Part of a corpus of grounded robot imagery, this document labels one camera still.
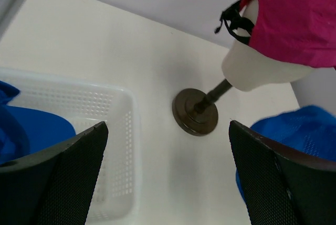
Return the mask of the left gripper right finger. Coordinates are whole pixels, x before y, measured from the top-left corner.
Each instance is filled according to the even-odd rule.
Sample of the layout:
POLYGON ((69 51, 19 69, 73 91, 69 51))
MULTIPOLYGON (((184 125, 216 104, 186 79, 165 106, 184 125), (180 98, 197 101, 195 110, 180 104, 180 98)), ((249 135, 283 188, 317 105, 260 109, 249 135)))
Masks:
POLYGON ((237 121, 229 141, 251 224, 335 224, 335 162, 237 121))

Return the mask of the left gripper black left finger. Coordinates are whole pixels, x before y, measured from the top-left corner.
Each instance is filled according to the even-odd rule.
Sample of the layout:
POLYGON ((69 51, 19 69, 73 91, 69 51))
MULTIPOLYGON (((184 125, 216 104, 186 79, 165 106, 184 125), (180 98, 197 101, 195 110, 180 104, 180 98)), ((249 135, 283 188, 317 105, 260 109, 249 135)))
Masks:
POLYGON ((99 122, 1 164, 1 224, 85 224, 107 140, 99 122))

